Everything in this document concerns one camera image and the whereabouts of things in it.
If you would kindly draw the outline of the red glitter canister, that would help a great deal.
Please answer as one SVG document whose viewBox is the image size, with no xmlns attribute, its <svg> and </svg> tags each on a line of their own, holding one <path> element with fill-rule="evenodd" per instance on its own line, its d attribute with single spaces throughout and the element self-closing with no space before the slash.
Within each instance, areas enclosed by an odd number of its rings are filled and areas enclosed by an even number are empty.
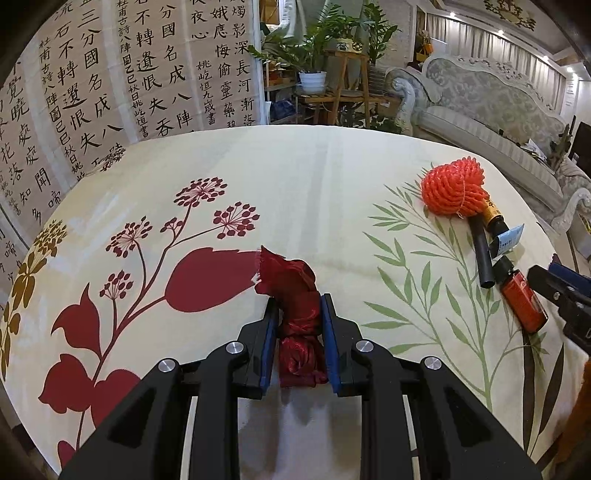
<svg viewBox="0 0 591 480">
<path fill-rule="evenodd" d="M 541 330 L 548 317 L 523 273 L 503 255 L 494 263 L 493 274 L 522 329 L 530 335 Z"/>
</svg>

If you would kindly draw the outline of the blue white paper packet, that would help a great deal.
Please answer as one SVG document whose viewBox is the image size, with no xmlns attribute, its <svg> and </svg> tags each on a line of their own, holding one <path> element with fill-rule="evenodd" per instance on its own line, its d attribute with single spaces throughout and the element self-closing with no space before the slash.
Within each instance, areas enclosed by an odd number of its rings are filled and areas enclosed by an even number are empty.
<svg viewBox="0 0 591 480">
<path fill-rule="evenodd" d="M 524 228 L 525 225 L 521 224 L 497 235 L 489 244 L 491 258 L 496 259 L 513 250 L 520 243 Z"/>
</svg>

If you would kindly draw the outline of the black cylinder tube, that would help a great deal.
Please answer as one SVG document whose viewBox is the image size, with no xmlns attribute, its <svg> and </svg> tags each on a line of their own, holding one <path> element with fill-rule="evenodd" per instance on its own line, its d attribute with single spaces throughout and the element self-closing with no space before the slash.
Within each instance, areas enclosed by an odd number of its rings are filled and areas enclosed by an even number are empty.
<svg viewBox="0 0 591 480">
<path fill-rule="evenodd" d="M 468 223 L 474 244 L 480 286 L 491 289 L 495 286 L 493 265 L 485 228 L 480 215 L 468 218 Z"/>
</svg>

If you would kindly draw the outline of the gold label small bottle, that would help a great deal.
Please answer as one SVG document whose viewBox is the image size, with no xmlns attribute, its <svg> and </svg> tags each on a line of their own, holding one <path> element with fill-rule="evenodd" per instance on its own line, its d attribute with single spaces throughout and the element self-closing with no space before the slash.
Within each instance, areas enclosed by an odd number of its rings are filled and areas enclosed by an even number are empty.
<svg viewBox="0 0 591 480">
<path fill-rule="evenodd" d="M 485 230 L 493 237 L 509 231 L 505 218 L 499 208 L 490 199 L 485 201 L 485 208 L 481 212 Z"/>
</svg>

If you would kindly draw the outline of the red foam fruit net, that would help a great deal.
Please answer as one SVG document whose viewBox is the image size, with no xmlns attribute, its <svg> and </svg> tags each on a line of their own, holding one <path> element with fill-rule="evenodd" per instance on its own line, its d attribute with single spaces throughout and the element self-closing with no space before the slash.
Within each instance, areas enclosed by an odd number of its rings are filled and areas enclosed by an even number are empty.
<svg viewBox="0 0 591 480">
<path fill-rule="evenodd" d="M 490 199 L 485 175 L 473 157 L 463 157 L 429 170 L 421 180 L 421 197 L 435 215 L 473 217 L 483 213 Z"/>
</svg>

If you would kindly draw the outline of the dark red wrapper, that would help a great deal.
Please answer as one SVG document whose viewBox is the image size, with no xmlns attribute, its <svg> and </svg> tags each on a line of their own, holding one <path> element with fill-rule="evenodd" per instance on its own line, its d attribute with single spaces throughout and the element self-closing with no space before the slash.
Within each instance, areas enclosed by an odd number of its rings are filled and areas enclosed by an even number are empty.
<svg viewBox="0 0 591 480">
<path fill-rule="evenodd" d="M 320 341 L 321 295 L 311 267 L 303 260 L 287 260 L 263 247 L 256 292 L 275 299 L 283 311 L 280 386 L 314 388 L 327 383 L 325 350 Z"/>
</svg>

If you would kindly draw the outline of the grey ornate sofa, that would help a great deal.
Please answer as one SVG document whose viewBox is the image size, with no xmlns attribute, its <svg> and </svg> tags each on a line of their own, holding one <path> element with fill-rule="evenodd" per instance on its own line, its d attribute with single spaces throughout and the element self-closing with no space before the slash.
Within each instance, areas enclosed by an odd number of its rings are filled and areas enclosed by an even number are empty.
<svg viewBox="0 0 591 480">
<path fill-rule="evenodd" d="M 449 144 L 492 163 L 556 232 L 590 217 L 590 178 L 568 159 L 567 122 L 508 63 L 434 54 L 416 70 L 387 71 L 409 136 Z"/>
</svg>

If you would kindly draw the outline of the floral cream tablecloth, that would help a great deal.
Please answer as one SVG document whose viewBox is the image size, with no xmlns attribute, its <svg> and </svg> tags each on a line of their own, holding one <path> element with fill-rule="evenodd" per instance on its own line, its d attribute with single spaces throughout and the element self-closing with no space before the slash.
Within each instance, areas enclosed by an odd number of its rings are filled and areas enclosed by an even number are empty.
<svg viewBox="0 0 591 480">
<path fill-rule="evenodd" d="M 160 359 L 204 358 L 259 319 L 263 250 L 301 259 L 363 337 L 441 358 L 542 469 L 584 354 L 555 311 L 525 336 L 481 287 L 470 229 L 420 197 L 463 150 L 335 127 L 249 127 L 153 140 L 75 186 L 36 236 L 1 324 L 1 374 L 59 470 Z"/>
</svg>

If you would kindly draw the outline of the window curtains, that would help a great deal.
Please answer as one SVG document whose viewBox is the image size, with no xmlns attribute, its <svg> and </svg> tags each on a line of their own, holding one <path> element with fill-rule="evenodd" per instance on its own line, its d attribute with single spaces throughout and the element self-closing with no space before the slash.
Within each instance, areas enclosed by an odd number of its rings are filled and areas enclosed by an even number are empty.
<svg viewBox="0 0 591 480">
<path fill-rule="evenodd" d="M 541 58 L 496 34 L 460 21 L 428 14 L 426 25 L 432 38 L 447 44 L 450 55 L 509 63 L 530 80 L 556 112 L 560 110 L 566 77 Z"/>
</svg>

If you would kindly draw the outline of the ceiling chandelier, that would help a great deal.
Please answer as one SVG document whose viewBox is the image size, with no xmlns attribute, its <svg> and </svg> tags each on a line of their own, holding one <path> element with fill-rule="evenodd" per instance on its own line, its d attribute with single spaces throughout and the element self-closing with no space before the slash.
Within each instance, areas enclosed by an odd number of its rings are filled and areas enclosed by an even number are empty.
<svg viewBox="0 0 591 480">
<path fill-rule="evenodd" d="M 536 20 L 513 0 L 484 0 L 485 9 L 512 25 L 534 31 Z"/>
</svg>

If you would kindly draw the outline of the wooden plant stand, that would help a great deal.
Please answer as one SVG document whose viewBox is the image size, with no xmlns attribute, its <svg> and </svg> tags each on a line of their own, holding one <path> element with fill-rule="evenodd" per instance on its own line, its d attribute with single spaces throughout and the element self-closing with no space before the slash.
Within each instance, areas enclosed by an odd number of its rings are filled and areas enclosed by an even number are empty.
<svg viewBox="0 0 591 480">
<path fill-rule="evenodd" d="M 381 108 L 390 107 L 391 98 L 379 89 L 384 76 L 370 66 L 365 53 L 325 50 L 325 84 L 320 93 L 304 91 L 304 81 L 297 87 L 295 105 L 303 107 L 303 123 L 328 126 L 369 128 Z"/>
</svg>

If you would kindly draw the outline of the tall green potted plant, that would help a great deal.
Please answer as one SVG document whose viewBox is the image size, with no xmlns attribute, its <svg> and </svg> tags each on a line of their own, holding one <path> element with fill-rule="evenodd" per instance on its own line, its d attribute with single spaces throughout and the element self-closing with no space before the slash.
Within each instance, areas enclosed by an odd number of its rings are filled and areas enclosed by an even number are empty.
<svg viewBox="0 0 591 480">
<path fill-rule="evenodd" d="M 386 17 L 382 7 L 372 1 L 363 6 L 363 29 L 368 36 L 368 79 L 369 90 L 373 96 L 385 93 L 386 70 L 378 66 L 388 48 L 388 44 L 397 32 L 398 26 L 392 24 Z"/>
</svg>

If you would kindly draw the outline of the potted plant white pot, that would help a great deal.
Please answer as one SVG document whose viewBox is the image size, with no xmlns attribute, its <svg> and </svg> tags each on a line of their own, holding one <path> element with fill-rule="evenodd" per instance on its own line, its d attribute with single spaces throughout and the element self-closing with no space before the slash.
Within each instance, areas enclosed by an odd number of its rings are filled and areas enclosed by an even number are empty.
<svg viewBox="0 0 591 480">
<path fill-rule="evenodd" d="M 346 15 L 341 6 L 332 4 L 322 9 L 320 18 L 307 28 L 303 38 L 280 36 L 273 31 L 264 37 L 262 48 L 250 45 L 249 53 L 263 63 L 293 67 L 300 79 L 301 92 L 322 95 L 327 84 L 325 50 L 329 42 L 345 38 L 358 24 L 358 17 Z"/>
</svg>

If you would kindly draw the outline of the calligraphy folding screen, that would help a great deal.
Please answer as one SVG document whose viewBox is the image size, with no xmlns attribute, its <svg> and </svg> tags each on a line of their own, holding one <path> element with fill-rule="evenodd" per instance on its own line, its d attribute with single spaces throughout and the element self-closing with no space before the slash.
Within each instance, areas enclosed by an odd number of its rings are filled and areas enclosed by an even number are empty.
<svg viewBox="0 0 591 480">
<path fill-rule="evenodd" d="M 86 175 L 127 146 L 263 123 L 255 1 L 67 1 L 1 88 L 1 291 Z"/>
</svg>

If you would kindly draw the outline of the dark cabinet by wall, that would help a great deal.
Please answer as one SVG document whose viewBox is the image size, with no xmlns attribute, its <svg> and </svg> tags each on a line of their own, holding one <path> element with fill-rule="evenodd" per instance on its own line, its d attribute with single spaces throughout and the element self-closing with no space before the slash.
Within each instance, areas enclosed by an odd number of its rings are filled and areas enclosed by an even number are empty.
<svg viewBox="0 0 591 480">
<path fill-rule="evenodd" d="M 587 175 L 591 176 L 591 126 L 581 122 L 574 137 L 569 158 Z"/>
</svg>

